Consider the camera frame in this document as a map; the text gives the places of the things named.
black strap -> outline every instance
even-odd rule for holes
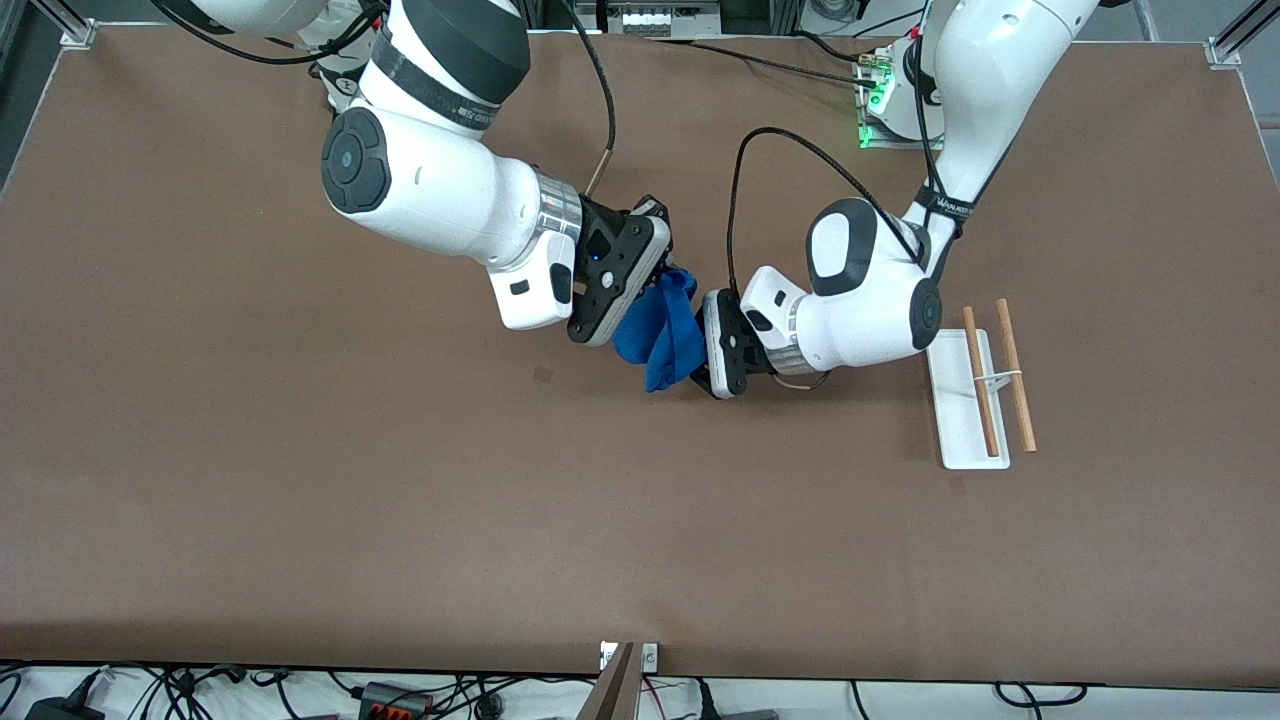
[[[392,45],[387,26],[374,38],[371,59],[410,97],[467,129],[486,131],[498,117],[498,108],[458,95],[415,65]]]
[[[973,215],[973,210],[977,208],[973,202],[947,197],[927,184],[920,186],[920,191],[915,193],[915,201],[923,205],[929,213],[955,220],[957,236],[965,220],[969,219],[969,215]]]

white stand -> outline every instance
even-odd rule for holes
[[[938,420],[938,442],[942,446],[942,466],[947,470],[1007,470],[1009,441],[1005,437],[1005,418],[1000,411],[1000,388],[1021,370],[996,373],[991,360],[987,331],[978,331],[978,348],[982,352],[983,374],[973,377],[969,364],[969,345],[963,329],[938,331],[938,336],[925,350],[929,359],[929,380],[933,384],[933,413]],[[982,414],[974,379],[984,380],[991,397],[991,415],[996,425],[1000,454],[987,456],[987,442],[982,432]]]

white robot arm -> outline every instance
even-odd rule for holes
[[[604,345],[669,249],[666,209],[623,215],[490,152],[480,137],[527,70],[509,0],[393,3],[325,140],[325,192],[380,234],[483,265],[508,328],[568,319],[571,340]]]
[[[367,18],[361,0],[152,0],[165,14],[195,26],[207,35],[242,33],[270,37],[297,33],[300,49],[319,50]],[[315,72],[329,94],[334,113],[347,109],[356,96],[356,83],[374,41],[372,28],[337,53],[315,63]]]
[[[950,17],[929,18],[925,31],[938,33],[932,64],[946,118],[941,188],[927,181],[901,218],[865,199],[823,210],[808,234],[813,292],[764,266],[736,302],[740,313],[728,291],[709,293],[703,319],[717,397],[741,395],[751,372],[886,363],[924,350],[937,334],[951,243],[1098,0],[943,4],[954,8]]]

table surface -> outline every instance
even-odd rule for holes
[[[599,90],[532,46],[486,142],[582,187]],[[751,128],[890,209],[923,178],[845,87],[599,46],[596,199],[663,200],[703,290]],[[328,120],[173,28],[64,54],[0,205],[0,656],[591,671],[622,638],[666,674],[1280,684],[1280,196],[1199,46],[1073,47],[951,256],[947,325],[1018,328],[1041,451],[1005,473],[941,468],[923,357],[713,402],[504,331],[480,268],[328,208]],[[739,270],[803,278],[849,193],[754,143]]]

blue cloth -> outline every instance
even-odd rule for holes
[[[685,269],[669,269],[658,284],[645,288],[613,333],[613,350],[632,365],[645,365],[644,388],[667,389],[707,361],[703,331],[689,302],[698,279]]]

